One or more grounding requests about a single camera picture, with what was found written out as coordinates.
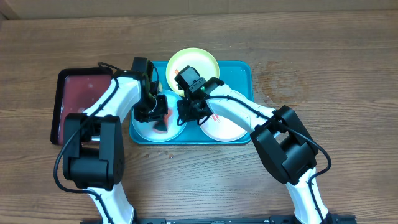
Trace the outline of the red and green sponge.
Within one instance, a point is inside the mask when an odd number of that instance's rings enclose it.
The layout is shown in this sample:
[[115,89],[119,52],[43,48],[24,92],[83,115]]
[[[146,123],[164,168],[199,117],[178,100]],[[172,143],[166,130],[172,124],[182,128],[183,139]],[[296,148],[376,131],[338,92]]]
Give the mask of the red and green sponge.
[[154,131],[157,132],[157,133],[167,133],[168,132],[169,117],[171,115],[172,115],[172,110],[168,109],[167,110],[167,114],[164,115],[162,120],[157,121],[154,124],[154,126],[153,126]]

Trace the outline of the light blue plastic plate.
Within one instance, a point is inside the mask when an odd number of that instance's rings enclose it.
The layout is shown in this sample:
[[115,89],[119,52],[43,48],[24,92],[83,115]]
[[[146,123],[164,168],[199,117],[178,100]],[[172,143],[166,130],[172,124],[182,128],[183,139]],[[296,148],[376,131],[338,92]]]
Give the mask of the light blue plastic plate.
[[162,90],[161,95],[166,96],[168,113],[164,116],[165,131],[155,129],[156,124],[162,124],[158,121],[149,123],[141,123],[134,119],[134,114],[131,116],[131,128],[141,138],[149,142],[166,142],[175,139],[185,129],[186,124],[177,125],[178,109],[177,101],[182,97],[171,90]]

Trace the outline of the white plastic plate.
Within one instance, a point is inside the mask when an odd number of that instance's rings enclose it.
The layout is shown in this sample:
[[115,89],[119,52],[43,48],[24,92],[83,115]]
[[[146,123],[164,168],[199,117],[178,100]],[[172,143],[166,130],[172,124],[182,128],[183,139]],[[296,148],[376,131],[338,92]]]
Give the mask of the white plastic plate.
[[212,114],[200,128],[208,137],[219,142],[232,142],[247,134],[243,128],[217,114]]

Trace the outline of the yellow-green plastic plate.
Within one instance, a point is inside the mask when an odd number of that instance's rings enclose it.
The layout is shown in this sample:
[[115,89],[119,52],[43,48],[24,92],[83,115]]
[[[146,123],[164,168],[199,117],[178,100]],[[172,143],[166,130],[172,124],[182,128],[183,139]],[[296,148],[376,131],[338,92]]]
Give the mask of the yellow-green plastic plate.
[[205,80],[209,80],[211,77],[220,77],[218,62],[206,50],[190,47],[178,51],[168,61],[165,76],[171,90],[181,97],[184,97],[184,92],[178,88],[175,77],[188,65],[195,68]]

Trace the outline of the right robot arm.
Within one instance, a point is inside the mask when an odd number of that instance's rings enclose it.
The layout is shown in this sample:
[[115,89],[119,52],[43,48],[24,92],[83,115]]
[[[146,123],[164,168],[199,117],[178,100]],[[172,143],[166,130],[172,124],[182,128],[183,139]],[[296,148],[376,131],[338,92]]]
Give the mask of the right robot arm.
[[316,170],[316,155],[327,152],[317,144],[297,116],[284,105],[280,109],[259,105],[232,90],[219,78],[205,80],[190,66],[175,77],[184,97],[177,102],[178,124],[215,114],[243,128],[251,137],[262,165],[275,180],[284,184],[294,205],[297,223],[332,223],[316,178],[328,171]]

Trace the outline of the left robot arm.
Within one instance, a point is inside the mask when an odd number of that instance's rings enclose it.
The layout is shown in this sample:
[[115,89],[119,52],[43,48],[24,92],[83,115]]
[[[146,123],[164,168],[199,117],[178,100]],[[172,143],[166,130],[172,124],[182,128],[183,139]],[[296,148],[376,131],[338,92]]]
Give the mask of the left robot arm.
[[63,125],[63,148],[53,168],[56,185],[65,192],[88,194],[100,223],[137,223],[121,180],[125,157],[121,125],[128,112],[140,123],[155,122],[166,131],[167,98],[160,94],[157,72],[147,58],[136,57],[129,70],[100,62],[111,75],[109,88],[83,113],[70,113]]

